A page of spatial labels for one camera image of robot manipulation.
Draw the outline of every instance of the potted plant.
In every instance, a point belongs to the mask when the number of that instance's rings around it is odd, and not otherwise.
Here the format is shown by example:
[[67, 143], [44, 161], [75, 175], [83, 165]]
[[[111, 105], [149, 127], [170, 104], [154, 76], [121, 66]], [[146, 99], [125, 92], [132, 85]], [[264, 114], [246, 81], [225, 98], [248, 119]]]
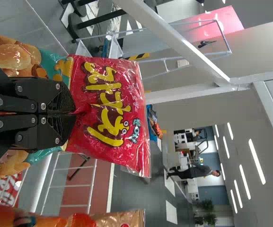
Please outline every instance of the potted plant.
[[199, 207], [201, 207], [206, 212], [213, 212], [214, 211], [214, 205], [212, 200], [204, 200], [198, 204]]
[[211, 213], [206, 214], [203, 217], [203, 221], [204, 221], [204, 223], [208, 224], [209, 226], [215, 226], [216, 222], [217, 222], [216, 215], [211, 214]]

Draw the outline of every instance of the snack package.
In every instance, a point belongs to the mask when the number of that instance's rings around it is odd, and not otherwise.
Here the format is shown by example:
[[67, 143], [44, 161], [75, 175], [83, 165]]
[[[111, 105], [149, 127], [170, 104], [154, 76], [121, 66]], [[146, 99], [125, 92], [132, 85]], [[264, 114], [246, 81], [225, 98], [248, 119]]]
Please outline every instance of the snack package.
[[77, 120], [66, 151], [126, 166], [150, 177], [145, 95], [138, 63], [71, 55]]
[[73, 214], [67, 219], [45, 217], [0, 205], [0, 227], [15, 227], [27, 223], [32, 223], [35, 227], [96, 227], [95, 221], [87, 214]]
[[0, 204], [18, 207], [18, 190], [22, 182], [22, 173], [0, 179]]
[[0, 158], [0, 179], [15, 175], [30, 167], [25, 162], [28, 153], [24, 150], [9, 150]]
[[145, 227], [145, 211], [106, 213], [91, 216], [97, 227]]
[[147, 105], [147, 118], [149, 125], [149, 134], [150, 140], [157, 141], [157, 137], [159, 139], [163, 138], [163, 132], [157, 123], [157, 115], [156, 112], [152, 109], [152, 105]]
[[[0, 35], [0, 68], [9, 77], [40, 77], [63, 81], [69, 85], [72, 73], [73, 59], [60, 57], [50, 51], [38, 49], [31, 44], [24, 44], [18, 40]], [[1, 115], [13, 114], [0, 112]], [[50, 148], [30, 154], [27, 159], [29, 167], [52, 152], [61, 150]], [[3, 171], [4, 175], [13, 175], [17, 172]]]

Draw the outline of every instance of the white railing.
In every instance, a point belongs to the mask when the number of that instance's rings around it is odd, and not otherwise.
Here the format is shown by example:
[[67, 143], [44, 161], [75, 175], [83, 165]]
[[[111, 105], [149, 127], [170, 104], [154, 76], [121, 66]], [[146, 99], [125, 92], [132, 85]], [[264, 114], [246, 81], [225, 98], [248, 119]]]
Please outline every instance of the white railing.
[[[53, 171], [49, 180], [49, 184], [48, 184], [48, 188], [47, 188], [47, 192], [45, 194], [45, 199], [44, 199], [44, 203], [41, 209], [41, 215], [43, 214], [46, 202], [47, 202], [47, 198], [48, 198], [48, 194], [50, 189], [53, 188], [74, 188], [74, 187], [90, 187], [90, 192], [89, 192], [89, 199], [88, 199], [88, 204], [71, 204], [71, 205], [62, 205], [60, 207], [87, 207], [87, 214], [90, 213], [90, 207], [91, 207], [91, 200], [92, 200], [92, 194], [93, 194], [93, 187], [94, 187], [94, 179], [95, 179], [95, 173], [96, 173], [96, 168], [97, 168], [97, 159], [95, 159], [94, 165], [93, 166], [79, 166], [79, 167], [68, 167], [68, 168], [56, 168], [58, 160], [59, 160], [59, 156], [60, 155], [66, 155], [66, 154], [72, 154], [72, 155], [76, 155], [74, 153], [70, 153], [70, 152], [59, 152], [57, 154], [55, 163], [53, 165]], [[52, 180], [54, 177], [54, 173], [55, 171], [61, 171], [61, 170], [70, 170], [70, 169], [85, 169], [85, 168], [93, 168], [92, 171], [92, 178], [91, 178], [91, 183], [90, 184], [73, 184], [73, 185], [51, 185], [52, 184]]]

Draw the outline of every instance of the orange snack bag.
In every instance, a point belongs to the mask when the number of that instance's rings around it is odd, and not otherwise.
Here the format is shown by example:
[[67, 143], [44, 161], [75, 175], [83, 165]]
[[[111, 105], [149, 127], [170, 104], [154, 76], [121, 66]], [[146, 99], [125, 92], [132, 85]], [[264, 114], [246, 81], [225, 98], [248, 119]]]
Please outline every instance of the orange snack bag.
[[14, 227], [17, 219], [35, 217], [35, 227], [96, 227], [94, 220], [87, 214], [73, 214], [68, 219], [60, 217], [45, 217], [27, 213], [17, 208], [0, 205], [0, 227]]

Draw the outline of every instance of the red snack bag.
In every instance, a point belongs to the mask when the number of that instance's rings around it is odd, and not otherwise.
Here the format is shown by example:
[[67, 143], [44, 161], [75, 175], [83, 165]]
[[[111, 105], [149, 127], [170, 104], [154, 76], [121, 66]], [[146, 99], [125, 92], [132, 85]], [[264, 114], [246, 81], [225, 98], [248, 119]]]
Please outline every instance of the red snack bag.
[[22, 173], [19, 173], [0, 179], [0, 204], [6, 206], [14, 205], [22, 178]]
[[71, 57], [70, 91], [79, 114], [66, 151], [120, 164], [150, 177], [149, 131], [138, 63]]

